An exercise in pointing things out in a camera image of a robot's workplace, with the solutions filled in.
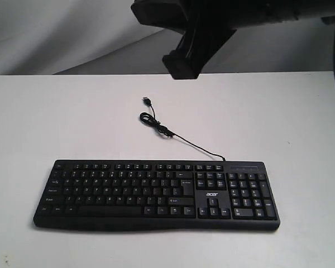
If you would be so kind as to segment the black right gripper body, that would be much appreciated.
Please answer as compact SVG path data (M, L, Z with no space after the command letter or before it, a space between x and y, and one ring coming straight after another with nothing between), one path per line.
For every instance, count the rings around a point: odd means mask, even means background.
M299 19L293 1L134 1L131 11L142 25L179 33L198 23L234 30Z

